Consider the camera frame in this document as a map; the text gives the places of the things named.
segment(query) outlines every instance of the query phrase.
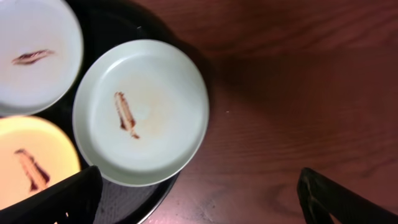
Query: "plate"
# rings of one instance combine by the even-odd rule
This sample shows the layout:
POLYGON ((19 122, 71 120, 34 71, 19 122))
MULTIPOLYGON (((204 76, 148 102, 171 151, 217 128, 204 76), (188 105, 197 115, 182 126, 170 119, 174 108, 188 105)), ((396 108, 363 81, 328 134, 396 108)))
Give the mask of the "plate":
POLYGON ((38 117, 0 119, 0 210, 80 171, 67 135, 38 117))
POLYGON ((0 115, 34 114, 72 86, 83 37, 61 0, 0 1, 0 115))
POLYGON ((200 72, 183 52, 135 40, 87 71, 76 93, 73 132, 82 156, 105 179, 141 187, 188 163, 205 135, 208 111, 200 72))

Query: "round tray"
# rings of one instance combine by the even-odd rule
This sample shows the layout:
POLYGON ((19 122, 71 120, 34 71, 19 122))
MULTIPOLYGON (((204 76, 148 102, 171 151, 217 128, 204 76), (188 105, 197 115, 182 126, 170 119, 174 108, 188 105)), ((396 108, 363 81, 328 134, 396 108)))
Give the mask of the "round tray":
MULTIPOLYGON (((94 61, 109 49, 131 40, 156 39, 173 45, 179 41, 148 11, 119 0, 66 0, 75 12, 84 37, 80 74, 70 91, 49 109, 36 114, 63 129, 76 147, 72 108, 77 87, 94 61)), ((82 168, 88 167, 81 155, 82 168)), ((142 223, 163 201, 178 174, 149 187, 123 187, 103 179, 103 193, 94 223, 142 223)))

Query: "food residue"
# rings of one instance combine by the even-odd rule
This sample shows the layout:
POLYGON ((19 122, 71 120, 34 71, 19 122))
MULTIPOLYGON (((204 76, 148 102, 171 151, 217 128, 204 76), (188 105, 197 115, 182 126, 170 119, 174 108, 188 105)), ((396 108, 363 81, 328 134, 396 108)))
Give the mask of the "food residue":
POLYGON ((46 189, 50 176, 38 165, 33 156, 25 149, 19 149, 14 154, 19 156, 19 163, 30 180, 30 191, 38 190, 40 192, 46 189))
POLYGON ((124 97, 124 93, 116 92, 114 94, 114 100, 120 118, 120 123, 121 123, 120 128, 128 131, 131 137, 139 139, 139 136, 134 130, 136 121, 132 117, 129 104, 127 103, 127 100, 124 97))
POLYGON ((15 58, 14 60, 12 60, 12 63, 14 65, 32 65, 33 63, 36 63, 38 60, 45 58, 52 54, 54 54, 54 51, 52 51, 52 50, 47 50, 47 49, 39 50, 36 52, 23 54, 23 55, 19 56, 18 58, 15 58))

